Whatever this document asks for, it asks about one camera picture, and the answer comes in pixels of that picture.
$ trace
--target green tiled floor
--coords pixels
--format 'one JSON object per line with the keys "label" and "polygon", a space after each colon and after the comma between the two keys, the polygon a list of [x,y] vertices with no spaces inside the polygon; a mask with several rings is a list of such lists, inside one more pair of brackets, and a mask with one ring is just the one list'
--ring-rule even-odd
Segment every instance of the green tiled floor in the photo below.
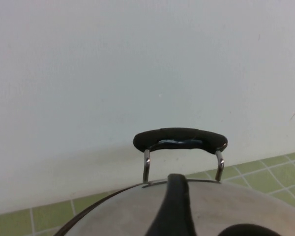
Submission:
{"label": "green tiled floor", "polygon": [[[214,179],[215,170],[187,177]],[[253,188],[295,207],[295,153],[226,167],[223,181]],[[52,236],[75,214],[110,193],[0,215],[0,236]]]}

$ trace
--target white wall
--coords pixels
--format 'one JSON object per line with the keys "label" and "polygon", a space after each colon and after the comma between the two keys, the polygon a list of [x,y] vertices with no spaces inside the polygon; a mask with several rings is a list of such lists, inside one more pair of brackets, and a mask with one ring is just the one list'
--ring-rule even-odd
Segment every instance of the white wall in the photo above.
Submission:
{"label": "white wall", "polygon": [[295,0],[0,1],[0,213],[140,182],[149,129],[224,134],[227,165],[293,152],[294,112]]}

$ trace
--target black handle grip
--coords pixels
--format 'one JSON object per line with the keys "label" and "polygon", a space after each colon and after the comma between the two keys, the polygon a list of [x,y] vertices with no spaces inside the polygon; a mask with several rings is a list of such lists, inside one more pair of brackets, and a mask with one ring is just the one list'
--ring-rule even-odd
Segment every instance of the black handle grip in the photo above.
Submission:
{"label": "black handle grip", "polygon": [[202,149],[211,154],[227,147],[227,138],[221,134],[190,128],[164,128],[137,134],[133,139],[136,149]]}

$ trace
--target metal handle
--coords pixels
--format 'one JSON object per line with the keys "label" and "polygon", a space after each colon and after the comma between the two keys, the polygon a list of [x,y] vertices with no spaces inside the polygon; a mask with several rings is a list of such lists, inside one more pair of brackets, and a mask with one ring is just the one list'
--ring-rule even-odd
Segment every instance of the metal handle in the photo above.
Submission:
{"label": "metal handle", "polygon": [[144,152],[143,183],[148,182],[150,152],[161,149],[202,149],[217,157],[215,180],[220,182],[224,160],[222,151],[227,147],[227,138],[223,135],[189,128],[166,128],[137,134],[133,145]]}

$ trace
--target cooking pot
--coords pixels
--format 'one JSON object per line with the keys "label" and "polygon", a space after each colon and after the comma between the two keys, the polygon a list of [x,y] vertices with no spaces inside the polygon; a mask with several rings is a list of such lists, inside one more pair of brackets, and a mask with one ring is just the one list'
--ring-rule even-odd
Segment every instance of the cooking pot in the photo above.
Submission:
{"label": "cooking pot", "polygon": [[[295,236],[295,208],[230,183],[221,183],[226,137],[189,128],[137,134],[144,153],[143,183],[94,203],[55,236]],[[160,149],[202,149],[217,157],[215,180],[170,174],[149,181],[150,153]]]}

